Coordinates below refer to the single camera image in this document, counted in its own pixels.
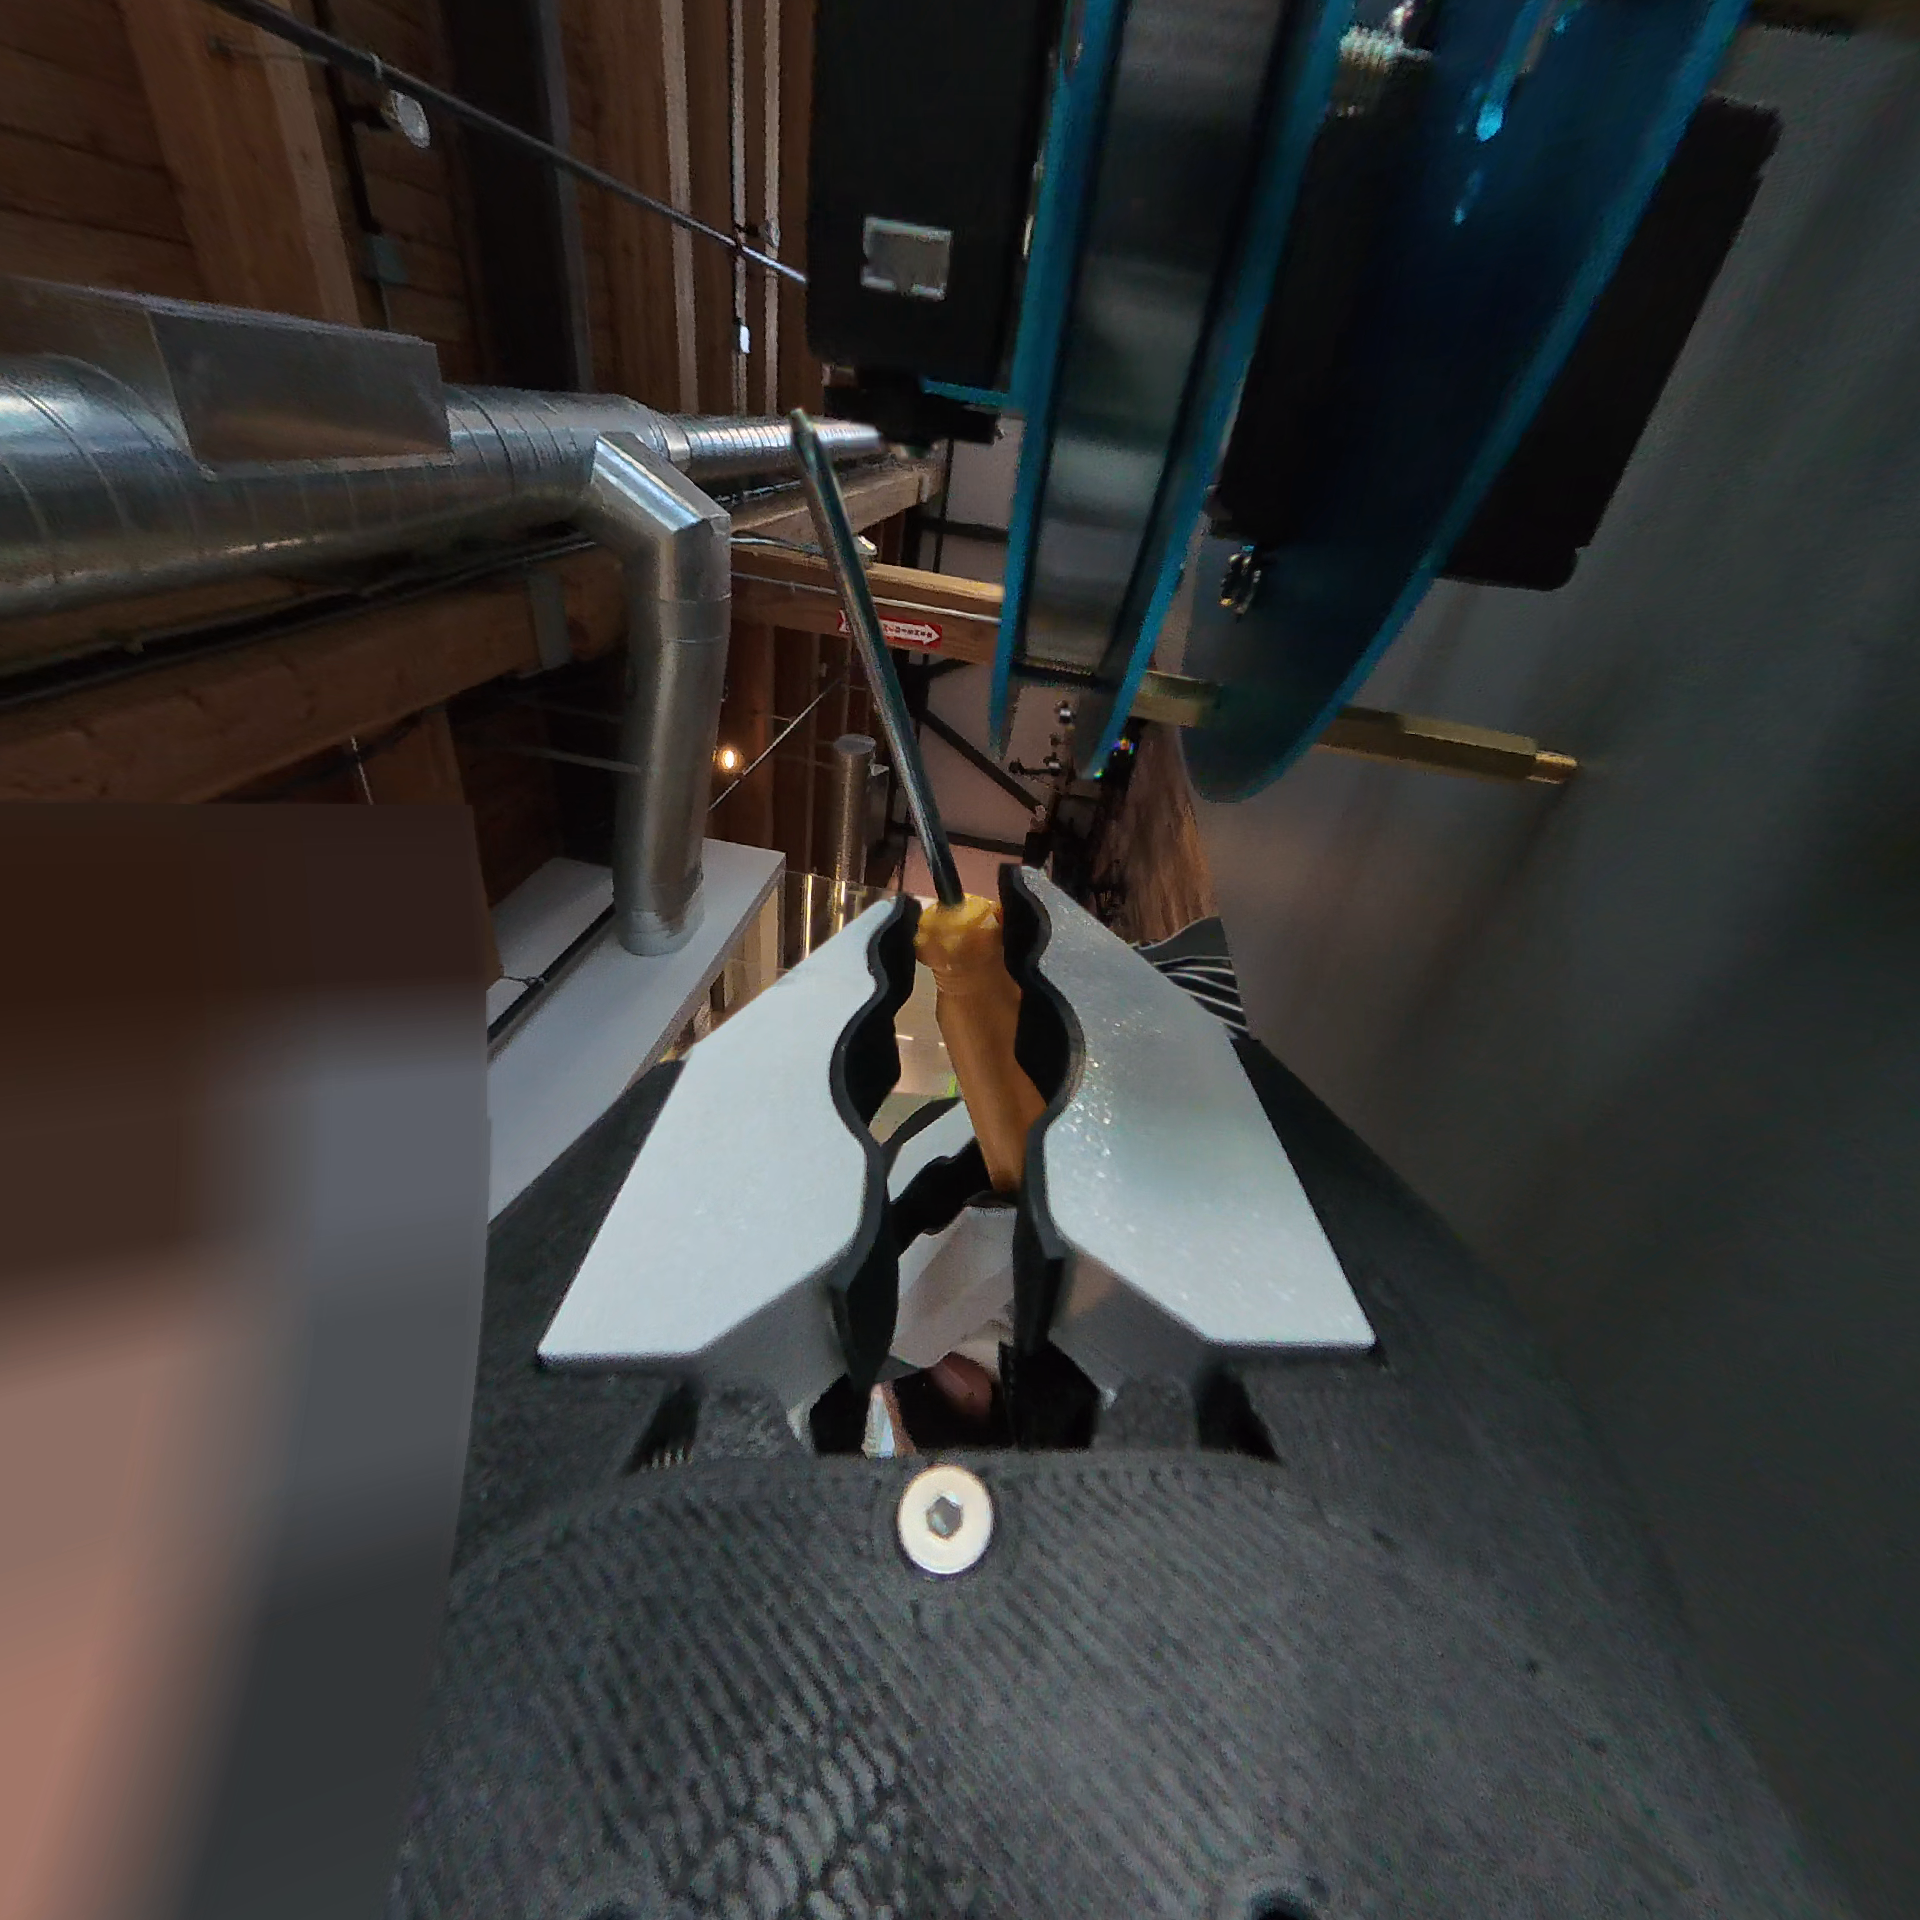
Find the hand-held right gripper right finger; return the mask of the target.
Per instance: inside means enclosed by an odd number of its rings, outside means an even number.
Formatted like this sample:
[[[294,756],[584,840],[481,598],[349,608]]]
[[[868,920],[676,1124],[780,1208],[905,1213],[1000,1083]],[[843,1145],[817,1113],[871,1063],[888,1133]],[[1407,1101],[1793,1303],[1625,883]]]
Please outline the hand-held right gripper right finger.
[[[1366,1353],[1376,1332],[1229,1029],[1047,876],[999,872],[1040,1092],[1015,1350]]]

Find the blue toy robot arm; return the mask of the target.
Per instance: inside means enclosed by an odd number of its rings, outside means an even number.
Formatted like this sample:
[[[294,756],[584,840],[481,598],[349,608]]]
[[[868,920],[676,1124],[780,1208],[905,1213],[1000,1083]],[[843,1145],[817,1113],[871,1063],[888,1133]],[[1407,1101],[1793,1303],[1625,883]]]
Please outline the blue toy robot arm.
[[[894,441],[1021,425],[992,719],[1113,747],[1187,579],[1209,800],[1429,585],[1573,579],[1780,118],[1735,1],[817,4],[807,341]]]

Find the wooden ceiling beam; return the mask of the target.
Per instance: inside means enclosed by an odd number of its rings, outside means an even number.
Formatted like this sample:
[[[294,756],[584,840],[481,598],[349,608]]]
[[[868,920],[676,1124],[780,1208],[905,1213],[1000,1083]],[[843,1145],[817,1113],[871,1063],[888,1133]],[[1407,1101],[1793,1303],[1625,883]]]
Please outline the wooden ceiling beam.
[[[3,800],[214,800],[535,667],[521,582],[352,614],[5,713]]]

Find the silver ventilation duct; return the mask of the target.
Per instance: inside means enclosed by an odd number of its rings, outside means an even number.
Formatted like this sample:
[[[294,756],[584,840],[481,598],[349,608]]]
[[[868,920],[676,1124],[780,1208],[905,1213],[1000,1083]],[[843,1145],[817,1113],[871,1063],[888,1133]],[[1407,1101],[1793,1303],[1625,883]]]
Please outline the silver ventilation duct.
[[[3,605],[100,605],[567,524],[623,567],[636,751],[614,803],[614,934],[704,915],[704,782],[732,624],[732,516],[705,483],[825,478],[881,452],[828,417],[665,415],[589,393],[449,389],[431,343],[7,275]]]

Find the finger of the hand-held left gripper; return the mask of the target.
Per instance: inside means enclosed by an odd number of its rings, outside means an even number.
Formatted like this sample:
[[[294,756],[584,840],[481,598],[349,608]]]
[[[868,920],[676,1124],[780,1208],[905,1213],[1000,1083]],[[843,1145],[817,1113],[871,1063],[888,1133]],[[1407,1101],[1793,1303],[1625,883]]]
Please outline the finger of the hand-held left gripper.
[[[944,1231],[992,1180],[966,1108],[919,1108],[884,1145],[886,1219],[894,1251]]]

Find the brass standoff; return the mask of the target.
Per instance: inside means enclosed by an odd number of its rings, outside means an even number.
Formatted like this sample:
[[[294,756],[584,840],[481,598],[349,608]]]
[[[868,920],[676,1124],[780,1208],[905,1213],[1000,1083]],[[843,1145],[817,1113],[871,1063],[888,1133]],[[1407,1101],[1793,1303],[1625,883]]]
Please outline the brass standoff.
[[[1200,729],[1211,724],[1215,699],[1217,685],[1211,681],[1147,670],[1132,716],[1143,721]],[[1549,751],[1528,736],[1353,704],[1341,707],[1321,727],[1311,747],[1515,783],[1567,783],[1579,772],[1577,759]]]

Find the steel ceiling rod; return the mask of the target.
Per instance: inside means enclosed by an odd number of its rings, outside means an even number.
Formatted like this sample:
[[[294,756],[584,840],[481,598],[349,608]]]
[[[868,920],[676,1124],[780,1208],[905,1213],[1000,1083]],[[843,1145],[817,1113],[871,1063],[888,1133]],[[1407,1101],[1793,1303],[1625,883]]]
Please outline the steel ceiling rod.
[[[347,39],[327,31],[324,27],[309,24],[294,14],[272,7],[268,1],[213,1],[213,7],[275,37],[277,40],[294,46],[301,57],[318,60],[324,65],[339,69],[358,80],[368,80],[381,88],[396,88],[417,101],[420,107],[437,112],[465,131],[475,131],[480,135],[504,141],[517,152],[531,155],[555,172],[589,182],[623,203],[653,212],[671,225],[718,244],[733,261],[749,263],[799,288],[809,286],[809,277],[803,269],[781,263],[767,251],[749,246],[737,236],[737,230],[718,229],[665,199],[656,199],[641,192],[636,182],[628,182],[621,176],[612,176],[605,168],[574,155],[571,150],[565,150],[555,141],[540,136],[526,128],[519,128],[517,124],[465,101],[463,95],[447,91],[403,65],[396,65],[377,57],[368,47],[353,46]]]

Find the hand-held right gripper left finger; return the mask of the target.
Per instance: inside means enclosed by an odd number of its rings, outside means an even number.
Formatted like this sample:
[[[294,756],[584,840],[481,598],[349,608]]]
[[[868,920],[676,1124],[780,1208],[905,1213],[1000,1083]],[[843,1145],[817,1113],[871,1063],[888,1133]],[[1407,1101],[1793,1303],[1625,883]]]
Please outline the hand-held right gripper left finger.
[[[868,905],[678,1065],[540,1363],[681,1380],[872,1380],[895,1243],[872,1118],[921,907]]]

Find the person's left hand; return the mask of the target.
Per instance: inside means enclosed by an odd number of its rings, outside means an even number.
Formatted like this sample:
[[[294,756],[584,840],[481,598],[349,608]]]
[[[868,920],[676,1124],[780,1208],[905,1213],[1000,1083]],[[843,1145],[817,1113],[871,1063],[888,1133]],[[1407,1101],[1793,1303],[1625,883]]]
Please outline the person's left hand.
[[[996,1423],[996,1377],[979,1360],[948,1353],[895,1382],[894,1400],[916,1444],[979,1444]]]

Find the yellow handled screwdriver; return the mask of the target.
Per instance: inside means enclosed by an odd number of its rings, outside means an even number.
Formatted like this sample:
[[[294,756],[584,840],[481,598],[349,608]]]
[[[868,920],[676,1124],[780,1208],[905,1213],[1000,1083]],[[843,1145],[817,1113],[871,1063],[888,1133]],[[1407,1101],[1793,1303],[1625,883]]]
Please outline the yellow handled screwdriver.
[[[935,1016],[990,1181],[999,1192],[1013,1192],[1019,1188],[1027,1139],[1045,1113],[1045,1099],[1016,1060],[1021,995],[1004,959],[1000,907],[965,892],[905,695],[881,639],[867,565],[857,551],[831,456],[816,423],[803,408],[790,411],[789,425],[812,526],[848,619],[936,899],[921,911],[916,934],[919,959],[935,983]]]

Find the striped cloth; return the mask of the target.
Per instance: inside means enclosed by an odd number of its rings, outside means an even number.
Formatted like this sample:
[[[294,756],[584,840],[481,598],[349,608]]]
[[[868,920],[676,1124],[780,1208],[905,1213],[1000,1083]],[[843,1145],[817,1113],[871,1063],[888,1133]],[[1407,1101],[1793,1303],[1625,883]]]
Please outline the striped cloth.
[[[1251,1032],[1220,916],[1196,919],[1164,940],[1136,944],[1136,952],[1235,1035],[1245,1037]]]

